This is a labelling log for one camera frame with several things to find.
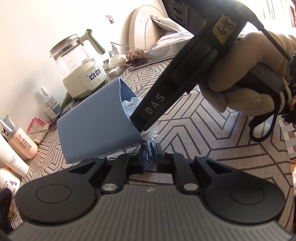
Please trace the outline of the white paper towel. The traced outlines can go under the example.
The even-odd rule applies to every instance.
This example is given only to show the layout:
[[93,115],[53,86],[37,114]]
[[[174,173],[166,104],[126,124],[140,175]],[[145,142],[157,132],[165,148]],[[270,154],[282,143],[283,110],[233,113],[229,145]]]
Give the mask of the white paper towel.
[[[138,107],[139,107],[141,101],[142,101],[142,98],[138,98],[138,97],[132,97],[130,100],[123,100],[122,101],[123,111],[125,112],[126,116],[129,119],[135,111],[136,111],[136,114],[139,113],[141,108],[138,109]],[[158,132],[159,132],[158,124],[154,123],[147,130],[140,131],[140,135],[144,140],[154,140],[158,136]]]

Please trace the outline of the black tablet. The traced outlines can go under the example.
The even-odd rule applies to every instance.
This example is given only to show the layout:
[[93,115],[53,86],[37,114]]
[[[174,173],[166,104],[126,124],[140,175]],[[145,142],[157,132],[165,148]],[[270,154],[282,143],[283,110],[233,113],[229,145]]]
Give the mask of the black tablet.
[[160,62],[163,62],[163,61],[166,61],[166,60],[173,59],[175,56],[176,56],[176,55],[172,55],[172,56],[163,57],[163,58],[159,58],[159,59],[156,59],[156,60],[148,61],[148,63],[142,64],[142,65],[137,66],[137,67],[131,67],[131,68],[128,68],[128,70],[132,71],[132,70],[136,70],[136,69],[138,69],[138,68],[146,67],[146,66],[148,66],[148,65],[152,65],[152,64],[160,63]]

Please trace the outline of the beige round cushion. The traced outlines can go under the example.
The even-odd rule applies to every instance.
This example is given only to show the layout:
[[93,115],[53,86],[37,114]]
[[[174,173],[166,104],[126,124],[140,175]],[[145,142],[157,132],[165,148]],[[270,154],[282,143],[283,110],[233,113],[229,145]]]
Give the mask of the beige round cushion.
[[143,5],[135,9],[129,25],[128,48],[130,50],[148,51],[160,48],[163,44],[158,42],[165,35],[174,43],[189,40],[194,36],[175,21],[166,18],[164,12],[155,6]]

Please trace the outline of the pink crochet flower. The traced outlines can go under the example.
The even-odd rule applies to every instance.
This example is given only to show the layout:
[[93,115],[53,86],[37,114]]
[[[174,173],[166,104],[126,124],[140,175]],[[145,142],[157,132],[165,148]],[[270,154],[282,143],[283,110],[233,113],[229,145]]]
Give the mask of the pink crochet flower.
[[138,67],[147,64],[149,60],[144,56],[143,49],[128,50],[125,52],[126,64]]

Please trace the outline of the small white spray bottle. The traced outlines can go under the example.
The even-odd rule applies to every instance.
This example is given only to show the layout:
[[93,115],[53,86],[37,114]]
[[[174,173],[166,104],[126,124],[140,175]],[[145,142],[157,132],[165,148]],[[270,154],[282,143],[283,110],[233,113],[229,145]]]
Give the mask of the small white spray bottle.
[[41,92],[42,92],[43,96],[45,97],[47,104],[53,110],[53,112],[55,114],[59,114],[61,112],[61,106],[56,101],[55,97],[53,97],[53,95],[50,94],[44,87],[41,87]]

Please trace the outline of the small white pill bottle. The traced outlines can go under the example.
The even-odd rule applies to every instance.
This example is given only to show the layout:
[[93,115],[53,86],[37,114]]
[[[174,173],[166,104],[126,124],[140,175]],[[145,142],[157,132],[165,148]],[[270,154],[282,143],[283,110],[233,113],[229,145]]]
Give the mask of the small white pill bottle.
[[45,110],[45,113],[47,114],[47,116],[52,120],[54,119],[57,115],[56,113],[53,111],[53,109],[51,109],[50,107],[48,107],[46,110]]

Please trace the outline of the white pink-edged cloth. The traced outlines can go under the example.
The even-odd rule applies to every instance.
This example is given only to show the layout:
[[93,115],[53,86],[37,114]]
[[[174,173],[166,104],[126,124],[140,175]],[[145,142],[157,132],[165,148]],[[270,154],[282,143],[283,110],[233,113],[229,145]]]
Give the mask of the white pink-edged cloth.
[[56,128],[57,119],[54,118],[51,121],[44,122],[40,118],[33,118],[28,130],[27,135],[33,140],[35,144],[40,144],[45,136]]

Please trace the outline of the pink toothbrush holder cup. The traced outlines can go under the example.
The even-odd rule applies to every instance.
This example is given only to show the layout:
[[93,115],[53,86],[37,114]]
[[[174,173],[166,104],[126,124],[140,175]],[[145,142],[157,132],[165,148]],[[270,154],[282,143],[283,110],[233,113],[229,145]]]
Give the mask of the pink toothbrush holder cup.
[[32,159],[38,152],[38,147],[34,141],[25,133],[20,126],[8,127],[8,144],[24,160]]

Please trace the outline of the white cream tube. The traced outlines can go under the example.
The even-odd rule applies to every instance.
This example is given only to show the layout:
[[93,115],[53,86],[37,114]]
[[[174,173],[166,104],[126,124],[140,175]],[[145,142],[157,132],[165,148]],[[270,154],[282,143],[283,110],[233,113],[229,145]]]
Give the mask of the white cream tube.
[[0,141],[0,159],[7,166],[9,166],[16,173],[25,177],[29,171],[29,166],[26,164],[22,158],[12,149],[8,142],[1,135]]

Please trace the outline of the white pump lotion bottle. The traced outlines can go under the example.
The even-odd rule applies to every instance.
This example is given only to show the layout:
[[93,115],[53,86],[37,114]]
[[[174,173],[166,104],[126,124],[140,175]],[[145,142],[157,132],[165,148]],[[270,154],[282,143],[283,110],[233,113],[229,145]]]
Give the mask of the white pump lotion bottle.
[[8,169],[0,168],[0,185],[1,189],[8,188],[12,193],[12,197],[15,197],[20,188],[20,180]]

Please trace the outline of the glass electric kettle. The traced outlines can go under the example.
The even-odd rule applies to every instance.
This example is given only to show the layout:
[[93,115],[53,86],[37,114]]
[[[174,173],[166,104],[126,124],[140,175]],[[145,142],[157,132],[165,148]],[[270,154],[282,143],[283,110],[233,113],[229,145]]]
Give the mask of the glass electric kettle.
[[85,41],[90,42],[98,54],[105,53],[91,29],[87,29],[81,37],[74,34],[63,39],[50,50],[50,57],[64,75],[63,85],[74,99],[88,96],[107,79],[102,64],[90,58],[84,49]]

